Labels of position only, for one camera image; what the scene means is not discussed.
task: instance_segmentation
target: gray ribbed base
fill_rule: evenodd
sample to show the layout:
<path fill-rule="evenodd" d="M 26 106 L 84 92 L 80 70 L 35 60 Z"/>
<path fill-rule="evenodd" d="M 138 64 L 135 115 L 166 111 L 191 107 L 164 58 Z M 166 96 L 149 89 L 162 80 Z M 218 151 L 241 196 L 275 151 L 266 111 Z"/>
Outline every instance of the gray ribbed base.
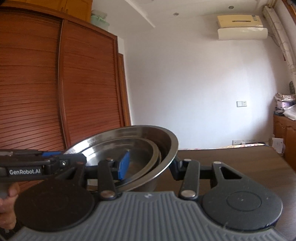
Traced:
<path fill-rule="evenodd" d="M 275 229 L 256 233 L 226 230 L 207 219 L 199 206 L 173 192 L 126 192 L 99 204 L 80 225 L 44 233 L 22 228 L 11 241 L 276 241 Z"/>

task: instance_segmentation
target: wooden cabinet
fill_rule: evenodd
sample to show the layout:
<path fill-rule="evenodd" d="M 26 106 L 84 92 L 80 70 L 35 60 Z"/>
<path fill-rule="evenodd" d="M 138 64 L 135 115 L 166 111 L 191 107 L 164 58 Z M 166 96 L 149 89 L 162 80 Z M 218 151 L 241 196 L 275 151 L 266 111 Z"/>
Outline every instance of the wooden cabinet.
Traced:
<path fill-rule="evenodd" d="M 56 11 L 64 12 L 67 0 L 26 0 L 26 3 L 48 7 Z"/>
<path fill-rule="evenodd" d="M 284 138 L 286 125 L 283 121 L 275 119 L 274 121 L 274 135 L 276 138 Z"/>
<path fill-rule="evenodd" d="M 91 0 L 67 0 L 65 5 L 65 13 L 90 22 L 91 5 Z"/>
<path fill-rule="evenodd" d="M 15 0 L 47 7 L 90 22 L 92 0 Z"/>
<path fill-rule="evenodd" d="M 0 91 L 0 149 L 64 150 L 125 126 L 117 37 L 65 13 L 3 3 Z"/>
<path fill-rule="evenodd" d="M 287 126 L 285 145 L 285 160 L 296 170 L 296 128 L 293 126 Z"/>
<path fill-rule="evenodd" d="M 283 138 L 286 146 L 284 158 L 296 171 L 296 121 L 274 115 L 274 135 Z"/>
<path fill-rule="evenodd" d="M 114 41 L 68 22 L 64 26 L 63 91 L 70 144 L 123 126 Z"/>
<path fill-rule="evenodd" d="M 60 27 L 50 18 L 0 11 L 0 148 L 65 148 L 57 105 Z"/>

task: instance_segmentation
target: wall outlet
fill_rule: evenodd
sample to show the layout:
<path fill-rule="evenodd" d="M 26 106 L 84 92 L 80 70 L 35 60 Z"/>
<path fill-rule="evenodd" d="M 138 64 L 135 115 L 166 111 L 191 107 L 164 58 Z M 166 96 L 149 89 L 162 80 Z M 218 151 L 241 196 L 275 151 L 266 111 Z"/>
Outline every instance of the wall outlet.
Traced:
<path fill-rule="evenodd" d="M 240 145 L 240 144 L 254 143 L 254 142 L 256 142 L 255 139 L 232 140 L 233 145 Z"/>
<path fill-rule="evenodd" d="M 245 107 L 247 106 L 247 102 L 244 100 L 244 101 L 237 101 L 237 107 Z"/>

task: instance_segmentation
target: human hand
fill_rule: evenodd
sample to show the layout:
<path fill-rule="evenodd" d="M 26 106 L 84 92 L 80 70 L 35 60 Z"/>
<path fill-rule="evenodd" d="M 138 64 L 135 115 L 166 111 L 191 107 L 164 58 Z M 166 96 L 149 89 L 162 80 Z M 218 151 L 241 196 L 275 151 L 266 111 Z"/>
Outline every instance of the human hand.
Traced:
<path fill-rule="evenodd" d="M 13 229 L 15 227 L 14 205 L 19 192 L 20 187 L 18 183 L 13 183 L 8 188 L 8 197 L 5 199 L 0 198 L 0 228 Z"/>

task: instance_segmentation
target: wardrobe door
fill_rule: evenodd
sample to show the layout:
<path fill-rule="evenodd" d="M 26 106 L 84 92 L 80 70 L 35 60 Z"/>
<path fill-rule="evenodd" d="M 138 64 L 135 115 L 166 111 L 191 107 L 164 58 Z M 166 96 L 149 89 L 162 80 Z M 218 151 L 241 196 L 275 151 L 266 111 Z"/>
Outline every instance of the wardrobe door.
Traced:
<path fill-rule="evenodd" d="M 68 22 L 63 27 L 62 41 L 60 79 L 69 146 L 123 126 L 123 118 L 116 39 Z"/>
<path fill-rule="evenodd" d="M 57 102 L 61 22 L 0 11 L 0 148 L 63 150 Z"/>

